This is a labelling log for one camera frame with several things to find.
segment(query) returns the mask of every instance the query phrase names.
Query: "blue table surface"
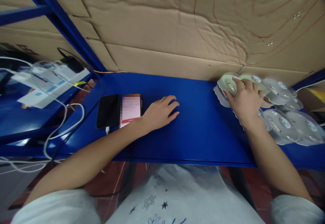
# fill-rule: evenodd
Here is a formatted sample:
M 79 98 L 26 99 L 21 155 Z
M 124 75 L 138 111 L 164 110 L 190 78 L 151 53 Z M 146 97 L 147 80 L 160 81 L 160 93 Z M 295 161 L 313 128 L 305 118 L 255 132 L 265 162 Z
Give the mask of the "blue table surface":
M 178 117 L 169 125 L 136 140 L 116 156 L 116 160 L 170 162 L 255 167 L 247 137 L 230 108 L 223 107 L 213 88 L 216 82 L 151 76 L 132 73 L 105 75 L 104 95 L 141 93 L 144 111 L 163 96 L 175 95 L 180 106 Z M 86 113 L 102 93 L 98 83 L 83 101 Z M 72 154 L 105 135 L 95 122 L 98 106 L 73 133 L 59 154 Z M 81 117 L 76 111 L 59 130 L 63 132 Z M 52 140 L 48 152 L 65 138 Z M 324 169 L 325 144 L 301 146 L 296 143 L 281 146 L 297 168 Z
M 86 76 L 83 80 L 88 81 L 92 74 Z M 0 138 L 13 134 L 26 133 L 40 129 L 63 109 L 58 102 L 53 101 L 44 109 L 35 107 L 23 109 L 22 103 L 17 99 L 27 94 L 29 87 L 24 84 L 11 86 L 11 94 L 0 97 Z M 63 103 L 68 103 L 77 93 L 78 88 L 72 87 L 58 97 Z

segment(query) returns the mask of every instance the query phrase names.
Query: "smartphone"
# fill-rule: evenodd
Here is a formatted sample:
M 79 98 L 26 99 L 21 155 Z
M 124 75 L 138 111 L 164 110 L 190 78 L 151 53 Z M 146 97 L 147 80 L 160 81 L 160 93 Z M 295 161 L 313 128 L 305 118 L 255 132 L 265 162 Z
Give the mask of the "smartphone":
M 108 95 L 99 99 L 96 128 L 114 126 L 120 122 L 120 96 Z
M 125 94 L 122 97 L 120 128 L 142 116 L 141 94 Z

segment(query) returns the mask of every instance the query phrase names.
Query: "white t-shirt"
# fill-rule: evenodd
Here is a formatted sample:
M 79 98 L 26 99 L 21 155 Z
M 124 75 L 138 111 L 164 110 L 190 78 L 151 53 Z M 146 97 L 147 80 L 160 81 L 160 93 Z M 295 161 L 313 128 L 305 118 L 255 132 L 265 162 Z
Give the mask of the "white t-shirt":
M 162 165 L 150 174 L 106 224 L 264 223 L 216 167 Z M 275 223 L 321 223 L 323 211 L 312 202 L 281 195 L 271 204 Z M 96 202 L 81 189 L 40 197 L 23 207 L 12 224 L 100 224 Z

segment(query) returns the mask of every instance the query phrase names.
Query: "red tile floor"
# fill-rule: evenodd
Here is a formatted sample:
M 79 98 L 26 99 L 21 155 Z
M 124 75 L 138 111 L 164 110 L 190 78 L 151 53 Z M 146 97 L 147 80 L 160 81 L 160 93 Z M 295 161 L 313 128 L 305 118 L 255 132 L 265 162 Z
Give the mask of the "red tile floor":
M 85 86 L 84 89 L 91 89 L 89 86 Z M 84 97 L 87 95 L 87 92 L 80 91 L 78 95 L 74 98 L 71 103 L 80 103 Z M 116 192 L 121 187 L 121 182 L 123 178 L 123 173 L 126 167 L 126 162 L 110 162 L 103 170 L 105 173 L 100 172 L 93 180 L 87 183 L 84 186 L 84 189 L 92 196 L 102 196 L 108 195 L 113 192 Z M 231 177 L 227 167 L 220 167 L 223 174 L 229 178 Z M 264 220 L 266 224 L 272 223 L 269 204 L 272 201 L 272 194 L 270 188 L 268 187 L 264 177 L 257 168 L 241 168 L 246 179 L 248 188 L 251 192 L 253 200 L 255 202 L 257 212 Z M 51 167 L 46 166 L 40 174 L 34 179 L 30 184 L 28 189 L 22 196 L 17 199 L 13 205 L 21 205 L 24 203 L 29 193 L 37 182 L 49 171 Z M 135 177 L 133 182 L 133 188 L 135 188 L 139 182 L 143 179 L 146 173 L 146 164 L 138 163 L 135 171 Z M 325 181 L 316 181 L 315 177 L 312 177 L 309 171 L 299 170 L 299 173 L 309 191 L 312 195 L 315 203 L 322 209 L 325 208 L 324 198 L 325 198 Z M 117 204 L 117 195 L 112 197 L 97 197 L 98 205 L 97 212 L 102 220 L 102 223 L 105 223 L 110 216 L 114 213 Z M 9 224 L 10 220 L 1 222 L 0 224 Z

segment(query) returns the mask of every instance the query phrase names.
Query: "metal screw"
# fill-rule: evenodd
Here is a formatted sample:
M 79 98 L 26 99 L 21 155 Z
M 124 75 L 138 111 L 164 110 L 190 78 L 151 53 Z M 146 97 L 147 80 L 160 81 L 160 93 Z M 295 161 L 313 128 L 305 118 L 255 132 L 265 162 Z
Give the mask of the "metal screw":
M 294 19 L 299 18 L 299 17 L 300 17 L 300 12 L 298 12 L 298 14 L 294 15 L 292 19 L 294 20 Z

